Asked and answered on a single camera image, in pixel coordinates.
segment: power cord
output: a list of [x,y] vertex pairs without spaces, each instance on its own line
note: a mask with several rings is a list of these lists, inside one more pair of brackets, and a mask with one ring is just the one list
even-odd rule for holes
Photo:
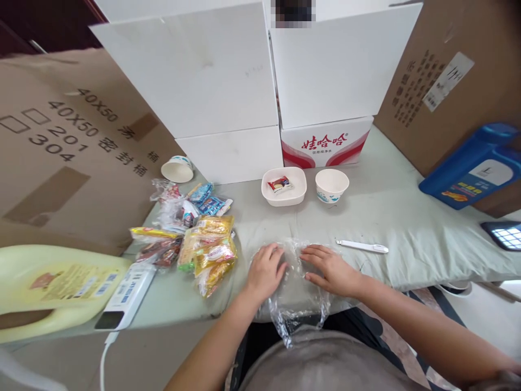
[[109,351],[110,345],[116,341],[118,335],[119,331],[113,331],[105,340],[105,349],[103,349],[101,361],[99,363],[99,388],[101,391],[105,391],[105,358],[107,357],[107,352]]

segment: wahaha box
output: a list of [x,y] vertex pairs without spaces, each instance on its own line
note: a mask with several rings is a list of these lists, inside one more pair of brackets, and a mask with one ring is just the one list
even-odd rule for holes
[[357,163],[374,118],[361,117],[281,130],[286,167],[326,167]]

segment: table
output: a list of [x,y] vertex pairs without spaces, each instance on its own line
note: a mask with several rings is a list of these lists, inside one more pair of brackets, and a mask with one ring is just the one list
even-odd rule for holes
[[[157,275],[132,322],[131,329],[167,326],[219,316],[245,282],[250,260],[258,248],[280,238],[293,237],[330,245],[346,262],[400,291],[449,281],[501,281],[521,276],[521,253],[497,247],[479,226],[493,218],[468,207],[455,211],[418,190],[422,176],[401,152],[375,127],[371,129],[360,162],[337,167],[350,179],[350,186],[335,205],[324,204],[315,195],[315,174],[307,169],[308,191],[295,206],[272,207],[261,195],[261,181],[216,187],[217,194],[234,200],[236,243],[240,258],[233,272],[215,293],[204,300],[193,286],[193,278],[171,270]],[[200,173],[181,186],[189,191],[204,178]],[[144,225],[150,225],[156,205]],[[379,243],[386,255],[349,249],[336,239]],[[139,246],[133,244],[123,256],[133,259]],[[289,298],[297,305],[299,292]],[[335,299],[331,311],[348,308]],[[266,308],[257,321],[269,321]],[[94,332],[96,319],[85,325],[55,333],[71,336]]]

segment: blue bottle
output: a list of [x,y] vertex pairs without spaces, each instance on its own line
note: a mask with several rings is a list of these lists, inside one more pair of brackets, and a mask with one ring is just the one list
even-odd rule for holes
[[479,128],[420,190],[454,209],[462,209],[521,177],[521,153],[505,148],[519,131],[504,123]]

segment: person's left hand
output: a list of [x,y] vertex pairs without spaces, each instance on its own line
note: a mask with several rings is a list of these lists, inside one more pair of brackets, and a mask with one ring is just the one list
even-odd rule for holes
[[248,272],[248,280],[243,291],[260,306],[264,300],[270,297],[280,284],[287,263],[278,267],[284,249],[277,243],[261,247],[253,257],[253,262]]

